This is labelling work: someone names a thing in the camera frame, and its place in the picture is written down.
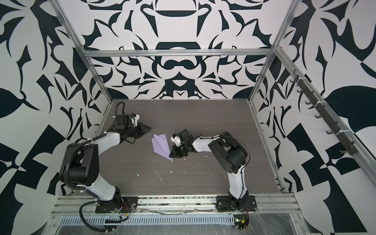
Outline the lilac square paper sheet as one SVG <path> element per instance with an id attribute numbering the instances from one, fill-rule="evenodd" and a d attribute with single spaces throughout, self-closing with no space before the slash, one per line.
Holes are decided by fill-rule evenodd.
<path id="1" fill-rule="evenodd" d="M 161 135 L 154 134 L 151 140 L 152 140 L 152 145 L 153 145 L 153 151 L 156 154 L 170 161 L 173 161 L 173 159 L 169 156 L 171 151 L 170 151 L 167 137 L 165 134 L 161 134 Z"/>

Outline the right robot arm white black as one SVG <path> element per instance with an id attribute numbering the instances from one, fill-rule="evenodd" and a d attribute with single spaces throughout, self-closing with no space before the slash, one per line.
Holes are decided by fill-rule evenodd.
<path id="1" fill-rule="evenodd" d="M 187 129 L 172 135 L 174 143 L 171 158 L 187 157 L 189 153 L 210 152 L 221 168 L 228 174 L 229 195 L 240 201 L 248 194 L 245 184 L 244 169 L 247 165 L 248 152 L 236 138 L 228 132 L 212 137 L 194 137 Z"/>

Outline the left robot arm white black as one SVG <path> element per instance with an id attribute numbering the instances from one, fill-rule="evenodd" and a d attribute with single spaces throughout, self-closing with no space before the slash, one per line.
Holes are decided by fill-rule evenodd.
<path id="1" fill-rule="evenodd" d="M 151 130 L 137 114 L 116 115 L 113 124 L 100 136 L 70 144 L 59 172 L 59 179 L 71 190 L 80 190 L 101 202 L 120 204 L 119 189 L 100 175 L 99 156 L 123 142 L 134 144 Z"/>

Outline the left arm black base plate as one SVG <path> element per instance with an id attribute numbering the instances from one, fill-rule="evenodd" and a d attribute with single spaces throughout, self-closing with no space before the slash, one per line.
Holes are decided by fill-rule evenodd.
<path id="1" fill-rule="evenodd" d="M 97 203 L 96 213 L 111 213 L 117 210 L 120 213 L 128 213 L 138 206 L 139 198 L 136 196 L 121 197 L 112 201 L 99 201 Z"/>

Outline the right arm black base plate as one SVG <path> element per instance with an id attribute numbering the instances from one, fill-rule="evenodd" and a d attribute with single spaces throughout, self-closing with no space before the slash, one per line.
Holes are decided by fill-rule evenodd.
<path id="1" fill-rule="evenodd" d="M 255 197 L 248 193 L 246 193 L 241 199 L 235 199 L 231 195 L 219 195 L 216 197 L 215 207 L 219 212 L 237 210 L 241 212 L 246 212 L 247 210 L 249 212 L 254 212 L 256 211 L 257 203 Z"/>

